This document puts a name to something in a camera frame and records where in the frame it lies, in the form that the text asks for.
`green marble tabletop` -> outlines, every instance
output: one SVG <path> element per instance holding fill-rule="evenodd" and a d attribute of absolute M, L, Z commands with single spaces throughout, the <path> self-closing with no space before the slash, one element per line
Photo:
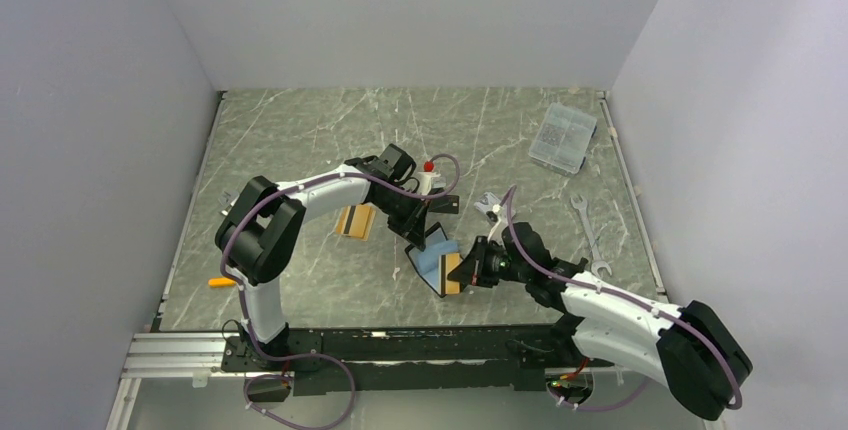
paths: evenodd
<path fill-rule="evenodd" d="M 379 154 L 389 143 L 418 162 L 451 153 L 462 165 L 454 193 L 459 215 L 430 215 L 467 252 L 489 223 L 473 206 L 484 192 L 517 184 L 519 220 L 529 221 L 551 253 L 591 259 L 568 197 L 589 200 L 611 283 L 648 298 L 656 284 L 602 109 L 592 89 L 326 88 L 234 90 L 224 95 L 177 265 L 167 289 L 163 330 L 213 330 L 240 316 L 236 290 L 209 288 L 221 253 L 213 237 L 219 196 L 250 178 L 296 180 L 329 171 L 354 156 Z M 575 176 L 545 170 L 527 155 L 552 102 L 598 117 L 587 163 Z M 301 229 L 281 279 L 283 308 L 293 327 L 359 328 L 550 323 L 558 313 L 537 305 L 523 285 L 468 288 L 444 299 L 414 273 L 406 246 L 379 214 L 367 242 L 333 232 L 338 214 Z"/>

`wrench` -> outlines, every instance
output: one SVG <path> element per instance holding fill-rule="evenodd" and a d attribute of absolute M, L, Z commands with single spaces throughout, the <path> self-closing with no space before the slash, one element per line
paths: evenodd
<path fill-rule="evenodd" d="M 589 221 L 589 202 L 582 195 L 577 195 L 576 198 L 571 197 L 571 206 L 580 214 L 580 221 L 583 222 L 583 231 L 586 232 L 586 238 L 589 239 L 589 249 L 592 250 L 592 265 L 589 269 L 592 271 L 592 275 L 601 278 L 601 270 L 606 270 L 612 276 L 612 269 L 601 258 L 601 251 L 598 250 L 595 231 L 592 230 L 592 222 Z"/>

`table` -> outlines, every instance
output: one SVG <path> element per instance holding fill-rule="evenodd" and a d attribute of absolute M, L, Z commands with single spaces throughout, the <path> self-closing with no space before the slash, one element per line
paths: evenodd
<path fill-rule="evenodd" d="M 226 92 L 211 136 L 169 286 L 162 330 L 217 330 L 240 317 L 236 290 L 209 288 L 220 251 L 213 238 L 219 196 L 238 192 L 250 178 L 296 180 L 329 171 L 354 156 L 379 154 L 396 143 L 416 161 L 451 153 L 462 165 L 454 193 L 458 215 L 430 215 L 467 252 L 489 223 L 473 206 L 485 191 L 502 195 L 518 185 L 518 220 L 539 232 L 553 255 L 589 257 L 589 246 L 568 197 L 589 200 L 608 280 L 648 298 L 656 282 L 631 204 L 610 129 L 586 88 L 323 88 Z M 598 131 L 579 174 L 564 177 L 531 163 L 527 152 L 552 102 L 598 117 Z M 438 167 L 443 171 L 448 164 Z M 415 275 L 406 243 L 378 215 L 367 242 L 334 233 L 338 214 L 301 229 L 295 255 L 281 279 L 293 327 L 373 328 L 543 324 L 558 312 L 537 305 L 520 284 L 468 288 L 444 299 Z"/>

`robotic arm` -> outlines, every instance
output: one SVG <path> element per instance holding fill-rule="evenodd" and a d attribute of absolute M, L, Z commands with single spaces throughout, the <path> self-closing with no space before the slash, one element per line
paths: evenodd
<path fill-rule="evenodd" d="M 228 271 L 241 281 L 243 309 L 250 316 L 261 353 L 273 357 L 289 354 L 289 328 L 278 279 L 304 223 L 339 208 L 371 203 L 387 214 L 390 230 L 424 249 L 426 214 L 438 205 L 425 196 L 412 198 L 416 196 L 399 191 L 415 168 L 406 152 L 389 145 L 379 157 L 351 159 L 332 172 L 309 179 L 275 184 L 256 177 L 248 182 L 219 227 L 215 243 L 222 250 L 230 249 Z M 281 194 L 280 188 L 292 191 L 265 202 L 256 215 L 254 207 Z M 246 218 L 252 212 L 254 217 Z M 558 354 L 570 361 L 596 358 L 632 369 L 669 388 L 699 417 L 718 418 L 734 388 L 726 369 L 693 337 L 691 328 L 706 336 L 724 357 L 738 384 L 748 377 L 752 365 L 707 305 L 693 301 L 681 308 L 602 282 L 584 271 L 586 259 L 573 264 L 552 257 L 528 223 L 518 222 L 509 229 L 506 209 L 498 208 L 496 213 L 498 220 L 490 234 L 477 237 L 462 263 L 447 272 L 448 280 L 458 282 L 461 288 L 493 287 L 501 280 L 523 283 L 537 303 L 563 313 L 551 331 Z M 263 226 L 257 216 L 270 220 Z M 239 225 L 245 226 L 230 242 Z M 528 258 L 570 283 L 541 273 Z M 674 322 L 659 318 L 660 314 Z M 242 340 L 249 340 L 243 325 L 239 332 Z"/>

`transparent plastic box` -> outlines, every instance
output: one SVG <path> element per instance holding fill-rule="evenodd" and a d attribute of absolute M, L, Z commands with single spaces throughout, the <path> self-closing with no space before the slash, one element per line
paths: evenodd
<path fill-rule="evenodd" d="M 597 118 L 553 103 L 530 145 L 530 159 L 557 173 L 574 175 L 583 167 L 586 149 L 597 128 Z"/>

